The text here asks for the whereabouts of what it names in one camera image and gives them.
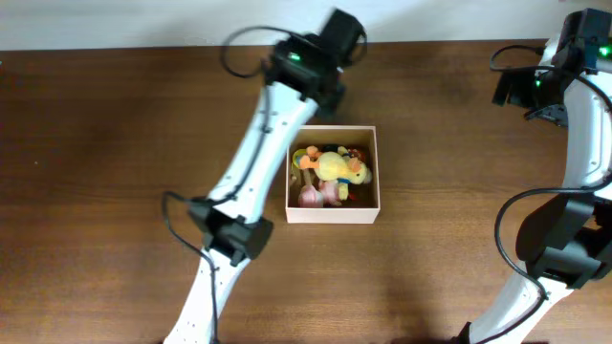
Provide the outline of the white cardboard box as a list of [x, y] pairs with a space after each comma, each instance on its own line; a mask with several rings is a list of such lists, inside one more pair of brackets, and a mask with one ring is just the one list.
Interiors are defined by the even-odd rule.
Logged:
[[[350, 195], [356, 197], [342, 201], [342, 205], [325, 205], [308, 208], [298, 205], [298, 196], [304, 185], [303, 174], [295, 174], [296, 167], [292, 158], [299, 149], [308, 143], [315, 145], [343, 144], [357, 148], [364, 156], [366, 165], [371, 168], [373, 178], [370, 183], [350, 186]], [[285, 210], [290, 224], [373, 224], [381, 210], [378, 174], [378, 147], [375, 126], [349, 125], [304, 125], [298, 131], [286, 156], [286, 195]]]

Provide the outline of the black round cap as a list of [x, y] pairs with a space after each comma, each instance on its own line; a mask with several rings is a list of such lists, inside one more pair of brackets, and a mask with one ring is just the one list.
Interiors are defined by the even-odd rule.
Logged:
[[339, 149], [339, 146], [338, 146], [337, 144], [328, 144], [328, 145], [324, 145], [324, 146], [322, 147], [321, 151], [322, 151], [323, 153], [326, 153], [326, 152], [334, 152], [334, 153], [337, 153], [337, 152], [338, 152], [338, 149]]

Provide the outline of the yellow plush duck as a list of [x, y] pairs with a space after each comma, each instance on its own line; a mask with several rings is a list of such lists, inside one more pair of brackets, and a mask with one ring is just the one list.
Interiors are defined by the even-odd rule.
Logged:
[[315, 146], [306, 148], [308, 157], [300, 160], [302, 169], [313, 169], [317, 177], [323, 181], [338, 181], [347, 183], [340, 188], [342, 201], [348, 199], [350, 184], [371, 183], [373, 173], [369, 167], [356, 158], [351, 158], [348, 149], [339, 146], [338, 152], [323, 153]]

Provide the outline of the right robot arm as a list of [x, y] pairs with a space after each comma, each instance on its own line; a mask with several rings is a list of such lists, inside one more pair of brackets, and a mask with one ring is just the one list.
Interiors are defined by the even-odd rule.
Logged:
[[560, 187], [511, 197], [493, 236], [513, 274], [456, 343], [520, 343], [558, 301], [611, 270], [611, 15], [585, 9], [534, 47], [535, 66], [499, 67], [493, 103], [568, 131]]

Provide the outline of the orange round toy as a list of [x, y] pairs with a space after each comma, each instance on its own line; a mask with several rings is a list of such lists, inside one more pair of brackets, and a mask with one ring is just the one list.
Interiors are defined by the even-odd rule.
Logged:
[[359, 149], [349, 149], [348, 153], [351, 158], [356, 158], [361, 162], [367, 162], [366, 155]]

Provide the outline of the yellow rattle drum toy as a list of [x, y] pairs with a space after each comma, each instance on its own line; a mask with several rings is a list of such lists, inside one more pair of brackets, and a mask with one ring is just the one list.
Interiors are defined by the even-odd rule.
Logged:
[[292, 155], [290, 186], [304, 186], [312, 184], [312, 178], [310, 176], [309, 170], [302, 169], [300, 167], [300, 160], [303, 157], [308, 157], [306, 149], [298, 149]]

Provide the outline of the pink pig toy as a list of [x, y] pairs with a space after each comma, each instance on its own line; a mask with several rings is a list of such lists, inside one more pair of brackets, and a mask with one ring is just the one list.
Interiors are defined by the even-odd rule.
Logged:
[[300, 189], [298, 205], [304, 208], [323, 208], [326, 204], [331, 206], [341, 206], [340, 188], [347, 186], [347, 183], [338, 181], [320, 182], [318, 187], [307, 180]]

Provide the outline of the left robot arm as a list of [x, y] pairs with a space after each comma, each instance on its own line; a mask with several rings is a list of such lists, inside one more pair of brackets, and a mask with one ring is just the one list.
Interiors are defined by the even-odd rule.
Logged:
[[332, 115], [345, 92], [344, 69], [367, 52], [367, 34], [353, 15], [334, 10], [318, 33], [283, 31], [269, 57], [242, 77], [263, 84], [244, 138], [222, 178], [205, 196], [187, 198], [165, 191], [186, 205], [202, 233], [195, 279], [167, 343], [216, 343], [218, 323], [231, 290], [247, 265], [268, 243], [273, 223], [262, 213], [273, 178], [300, 127], [312, 117]]

